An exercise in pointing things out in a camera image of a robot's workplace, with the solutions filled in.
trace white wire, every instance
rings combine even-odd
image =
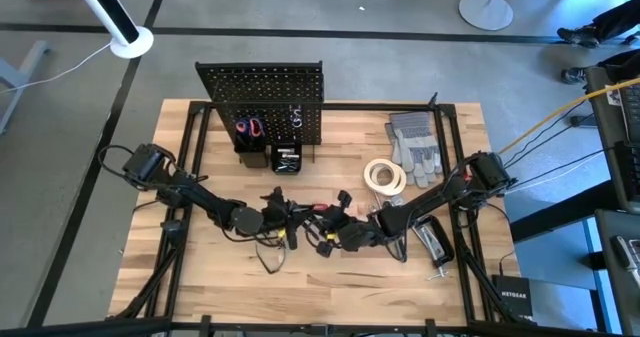
[[[55,77],[51,77],[51,78],[48,78],[48,79],[46,79],[46,80],[42,80],[42,81],[37,81],[37,82],[27,83],[27,84],[22,85],[22,86],[20,86],[20,87],[9,88],[9,89],[6,89],[6,90],[4,90],[4,91],[0,92],[0,94],[5,94],[5,93],[7,93],[7,92],[16,91],[16,90],[19,90],[19,89],[23,89],[23,88],[27,88],[27,87],[35,86],[35,85],[37,85],[37,84],[41,84],[41,83],[46,83],[46,82],[51,82],[51,81],[53,81],[53,80],[57,80],[58,78],[60,78],[60,77],[62,77],[62,76],[64,76],[64,75],[66,75],[67,73],[71,73],[71,72],[73,72],[73,71],[77,70],[78,68],[80,68],[80,66],[82,66],[83,64],[85,64],[85,63],[86,63],[88,60],[90,60],[91,58],[93,58],[93,56],[97,55],[98,53],[102,52],[105,48],[109,47],[109,45],[110,45],[110,44],[111,44],[111,43],[109,43],[109,44],[105,45],[104,47],[100,48],[99,50],[97,50],[97,51],[93,52],[92,54],[90,54],[90,55],[89,55],[89,57],[87,57],[87,58],[83,59],[83,60],[82,60],[82,62],[80,62],[80,63],[78,63],[77,65],[75,65],[75,67],[73,67],[73,68],[71,68],[71,69],[68,69],[68,70],[66,70],[66,71],[62,72],[62,73],[60,73],[59,75],[57,75],[57,76],[55,76]]]
[[[591,156],[591,157],[587,158],[586,160],[584,160],[584,161],[582,161],[582,162],[578,163],[576,166],[574,166],[574,167],[573,167],[573,168],[571,168],[570,170],[568,170],[568,171],[566,171],[566,172],[563,172],[563,173],[561,173],[561,174],[559,174],[559,175],[557,175],[557,176],[551,177],[551,178],[549,178],[549,179],[546,179],[546,180],[543,180],[543,181],[540,181],[540,182],[536,182],[536,183],[534,183],[534,184],[532,184],[532,185],[528,185],[528,186],[524,186],[524,187],[522,187],[522,188],[515,189],[515,190],[513,190],[513,191],[508,191],[508,192],[507,192],[507,193],[505,193],[505,194],[512,194],[512,193],[515,193],[515,192],[519,192],[519,191],[522,191],[522,190],[525,190],[525,189],[528,189],[528,188],[531,188],[531,187],[539,186],[539,185],[541,185],[541,184],[543,184],[543,183],[547,183],[547,182],[553,181],[553,180],[554,180],[554,179],[556,179],[556,178],[560,178],[560,177],[562,177],[562,176],[566,176],[566,175],[568,175],[569,173],[571,173],[571,172],[575,171],[578,167],[582,166],[583,164],[585,164],[585,163],[587,163],[587,162],[591,161],[592,159],[594,159],[594,158],[596,158],[596,157],[598,157],[598,156],[600,156],[600,153],[598,153],[598,154],[596,154],[596,155],[593,155],[593,156]]]

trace work glove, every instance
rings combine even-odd
[[[387,137],[389,137],[389,142],[391,143],[391,148],[393,151],[391,152],[391,162],[397,164],[398,166],[402,165],[402,156],[400,156],[400,146],[398,145],[398,138],[396,138],[396,134],[393,132],[393,127],[391,123],[385,123],[384,129],[387,131]],[[416,184],[416,179],[413,177],[413,172],[407,173],[407,185],[413,186]]]
[[[416,184],[426,188],[441,172],[438,143],[429,130],[427,112],[390,115],[393,132],[398,141],[402,169],[413,172]]]

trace butcher block tabletop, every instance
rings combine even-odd
[[[190,102],[164,101],[153,143],[178,155]],[[465,156],[489,151],[480,104],[457,103],[455,107]],[[364,167],[373,159],[391,157],[384,129],[388,115],[381,111],[323,111],[322,145],[315,147],[315,163],[311,147],[305,146],[300,174],[277,176],[270,168],[248,169],[239,163],[214,112],[200,170],[200,175],[208,175],[209,179],[202,184],[217,196],[245,201],[258,210],[265,206],[260,196],[268,195],[276,186],[282,187],[286,199],[300,204],[337,204],[338,192],[346,190],[353,197],[347,213],[364,219],[371,206],[376,205],[364,183]],[[447,118],[444,125],[454,166]],[[190,146],[195,145],[197,130],[194,128]],[[187,161],[192,160],[193,149],[190,148]],[[442,175],[438,176],[437,183],[440,182]],[[424,191],[408,186],[402,197],[409,201]],[[142,192],[138,204],[152,201],[154,196],[153,191]],[[490,202],[503,207],[501,199]],[[124,309],[152,274],[165,213],[166,207],[155,203],[133,214],[110,315]],[[453,243],[448,207],[437,209],[433,215]],[[480,210],[477,224],[487,274],[497,274],[500,259],[514,248],[509,222],[497,209],[486,207]],[[298,232],[298,241],[298,249],[287,253],[281,271],[270,275],[257,259],[253,242],[228,241],[207,214],[194,207],[173,320],[199,322],[202,315],[211,315],[212,321],[218,323],[418,326],[432,318],[437,326],[466,325],[456,261],[446,264],[449,273],[445,278],[427,280],[437,270],[412,232],[408,233],[406,263],[393,259],[381,246],[358,252],[334,250],[330,258],[324,258],[306,242],[302,231]],[[272,252],[264,252],[266,259],[269,253]],[[506,275],[519,274],[514,254],[504,259],[503,266]],[[156,309],[159,314],[164,311],[170,273],[171,270],[160,289],[161,307]],[[480,289],[470,271],[469,276],[476,318],[482,319]]]

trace black pegboard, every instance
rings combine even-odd
[[[236,121],[260,117],[269,144],[321,143],[322,62],[196,63],[196,70],[232,140]]]

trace floor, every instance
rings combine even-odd
[[[507,0],[515,19],[498,32],[467,25],[457,12],[459,0],[162,0],[151,18],[153,0],[121,1],[140,24],[155,17],[154,27],[191,30],[156,34],[139,65],[102,52],[72,74],[23,95],[8,132],[0,136],[0,250],[5,251],[0,254],[0,329],[26,323],[116,95],[126,103],[112,142],[135,147],[151,139],[164,98],[207,98],[196,61],[322,60],[327,99],[425,101],[437,91],[442,102],[481,102],[491,146],[498,150],[583,93],[558,82],[561,68],[593,64],[625,50],[545,43],[558,27],[588,23],[624,0]],[[50,43],[37,79],[55,76],[109,42],[91,28],[46,31],[52,25],[99,25],[82,0],[0,0],[0,10],[9,11],[0,14],[0,56],[10,63],[18,65],[34,41]],[[241,30],[233,33],[245,36],[215,35],[231,33],[221,29],[423,35],[419,41],[395,35],[331,38],[331,33],[250,37],[250,31]],[[208,35],[188,35],[196,32]],[[475,36],[473,41],[495,35],[534,38],[526,43],[450,41],[467,35]],[[126,71],[127,78],[133,76],[130,88]],[[588,106],[576,112],[590,113]],[[572,129],[510,173],[523,180],[599,148],[596,130]],[[117,165],[121,157],[107,161]],[[604,160],[596,158],[570,176],[507,196],[507,212],[516,220],[607,177]],[[135,190],[99,175],[47,324],[104,318],[135,201]],[[526,277],[595,287],[593,273],[578,262],[588,252],[582,224],[521,243],[516,252]]]

